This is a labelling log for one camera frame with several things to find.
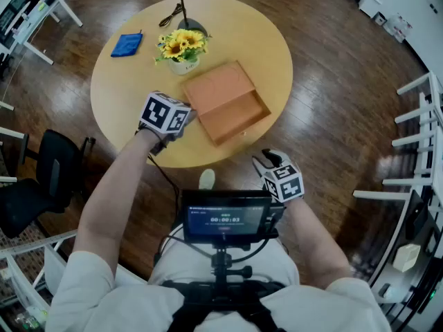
wooden floor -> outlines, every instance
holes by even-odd
[[[0,125],[29,133],[30,148],[35,151],[46,129],[63,133],[79,146],[85,136],[93,136],[97,144],[87,167],[94,172],[106,170],[116,151],[101,134],[91,110],[94,64],[121,24],[158,1],[67,0],[84,26],[78,28],[62,10],[59,25],[52,19],[44,22],[33,43],[46,49],[55,63],[50,66],[30,52],[24,55],[5,98],[16,109],[13,113],[0,109]],[[425,70],[404,45],[359,11],[353,0],[240,1],[265,14],[283,34],[293,61],[293,87],[282,115],[261,139],[244,153],[211,165],[217,175],[216,188],[256,188],[251,155],[264,148],[287,152],[302,170],[306,202],[352,257],[371,224],[383,225],[372,207],[356,203],[352,191],[380,190],[382,178],[404,169],[390,141],[398,136],[394,117],[410,110],[413,98],[400,99],[395,90]],[[264,48],[272,48],[266,46],[266,31],[257,38],[263,39]],[[22,55],[16,55],[15,64]],[[5,87],[1,83],[1,94]],[[17,147],[10,146],[11,140],[2,140],[11,162]],[[203,169],[166,172],[180,187],[193,187]],[[34,175],[35,164],[27,159],[18,176]],[[87,187],[92,190],[99,180],[97,175],[88,177]],[[83,205],[76,197],[65,214],[43,214],[40,223],[49,234],[74,229]],[[173,211],[171,188],[157,169],[146,166],[120,262],[148,277]],[[304,273],[287,224],[286,219],[280,224],[282,239]],[[302,280],[309,282],[309,277],[302,274]]]

blue pouch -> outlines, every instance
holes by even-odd
[[[112,51],[112,57],[128,57],[137,52],[138,46],[141,43],[143,34],[134,33],[133,35],[121,35],[116,47]]]

box lid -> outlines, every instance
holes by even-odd
[[[183,90],[199,115],[255,90],[239,62],[230,62],[184,82]]]

person's right arm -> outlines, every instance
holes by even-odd
[[[345,254],[306,202],[296,198],[288,202],[287,210],[311,283],[326,289],[337,279],[351,277]]]

digital timer display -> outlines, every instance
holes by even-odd
[[[256,234],[264,207],[188,207],[189,231],[200,235]]]

